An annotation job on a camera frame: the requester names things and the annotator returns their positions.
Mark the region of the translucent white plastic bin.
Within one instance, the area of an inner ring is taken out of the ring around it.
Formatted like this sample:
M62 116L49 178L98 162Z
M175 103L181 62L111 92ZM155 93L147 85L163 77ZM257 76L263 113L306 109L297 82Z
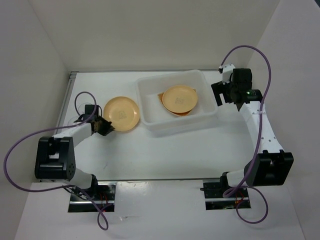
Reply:
M135 90L141 122L155 136L208 128L218 111L210 85L200 70L140 78Z

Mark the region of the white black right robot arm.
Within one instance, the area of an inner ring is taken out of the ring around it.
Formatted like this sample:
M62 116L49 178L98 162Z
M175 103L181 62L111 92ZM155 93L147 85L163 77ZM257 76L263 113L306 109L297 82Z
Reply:
M220 193L231 196L237 185L242 187L281 186L294 162L291 152L286 152L278 142L269 122L263 94L252 88L252 71L236 68L233 64L218 69L222 80L211 85L216 103L234 104L248 128L254 154L244 169L223 173Z

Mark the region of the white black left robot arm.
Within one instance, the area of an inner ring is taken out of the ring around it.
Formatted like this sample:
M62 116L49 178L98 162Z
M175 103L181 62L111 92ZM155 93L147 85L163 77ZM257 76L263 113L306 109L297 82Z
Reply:
M41 137L38 141L34 174L38 180L63 181L72 185L73 192L94 200L103 195L94 174L85 173L76 166L75 147L94 134L106 136L115 128L99 112L101 107L87 104L84 113L69 127L53 136Z

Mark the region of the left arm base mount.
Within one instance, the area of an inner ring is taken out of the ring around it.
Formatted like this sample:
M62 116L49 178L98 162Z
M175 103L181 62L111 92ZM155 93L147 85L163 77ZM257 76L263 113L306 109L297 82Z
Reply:
M89 198L75 187L67 188L70 193L68 212L69 213L93 213L97 212ZM116 182L99 181L98 185L93 188L84 190L89 197L95 202L100 210L111 213L115 211Z

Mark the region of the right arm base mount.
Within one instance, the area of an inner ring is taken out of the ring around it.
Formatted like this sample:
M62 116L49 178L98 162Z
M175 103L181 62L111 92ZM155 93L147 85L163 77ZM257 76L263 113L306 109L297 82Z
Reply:
M203 180L200 191L204 194L205 209L212 210L233 210L240 204L239 209L250 209L251 203L246 189L240 189L229 198L223 197L224 190L218 178Z

